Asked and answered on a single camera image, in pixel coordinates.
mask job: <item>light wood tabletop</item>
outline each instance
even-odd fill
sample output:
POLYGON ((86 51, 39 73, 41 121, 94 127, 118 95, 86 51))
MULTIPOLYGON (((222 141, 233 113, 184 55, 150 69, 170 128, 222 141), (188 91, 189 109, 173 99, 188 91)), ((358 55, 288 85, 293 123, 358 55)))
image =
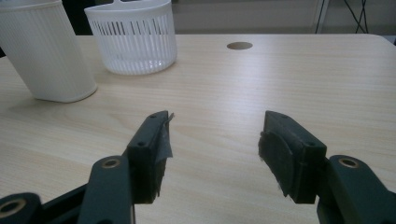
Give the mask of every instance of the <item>light wood tabletop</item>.
POLYGON ((174 158, 137 223, 318 223, 316 205, 284 198, 258 156, 266 110, 396 191, 396 48, 380 36, 178 35, 175 64, 146 76, 111 74, 93 37, 78 41, 98 90, 72 104, 35 100, 0 59, 0 198, 29 191, 44 203, 87 183, 165 109, 174 158), (227 48, 238 41, 252 48, 227 48))

